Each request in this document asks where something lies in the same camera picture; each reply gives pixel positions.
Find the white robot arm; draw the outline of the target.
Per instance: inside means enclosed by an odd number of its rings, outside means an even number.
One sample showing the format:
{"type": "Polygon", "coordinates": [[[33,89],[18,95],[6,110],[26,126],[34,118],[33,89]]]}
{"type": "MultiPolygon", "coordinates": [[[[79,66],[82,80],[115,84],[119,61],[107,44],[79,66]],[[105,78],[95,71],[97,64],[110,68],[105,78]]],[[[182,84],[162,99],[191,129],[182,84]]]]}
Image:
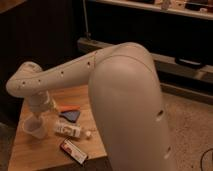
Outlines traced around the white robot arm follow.
{"type": "Polygon", "coordinates": [[[25,62],[6,90],[39,113],[50,90],[83,84],[113,171],[177,171],[158,75],[140,44],[109,46],[46,71],[25,62]]]}

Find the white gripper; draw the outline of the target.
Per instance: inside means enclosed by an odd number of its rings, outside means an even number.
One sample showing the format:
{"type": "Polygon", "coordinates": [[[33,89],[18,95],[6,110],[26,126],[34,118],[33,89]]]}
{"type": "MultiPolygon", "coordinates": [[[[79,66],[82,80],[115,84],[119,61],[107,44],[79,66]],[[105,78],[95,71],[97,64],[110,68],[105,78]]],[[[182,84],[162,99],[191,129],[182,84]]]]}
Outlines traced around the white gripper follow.
{"type": "Polygon", "coordinates": [[[37,105],[37,106],[32,106],[30,108],[31,112],[33,113],[33,115],[37,118],[40,117],[40,115],[48,110],[57,110],[57,103],[56,101],[51,98],[51,100],[45,102],[45,103],[42,103],[40,105],[37,105]]]}

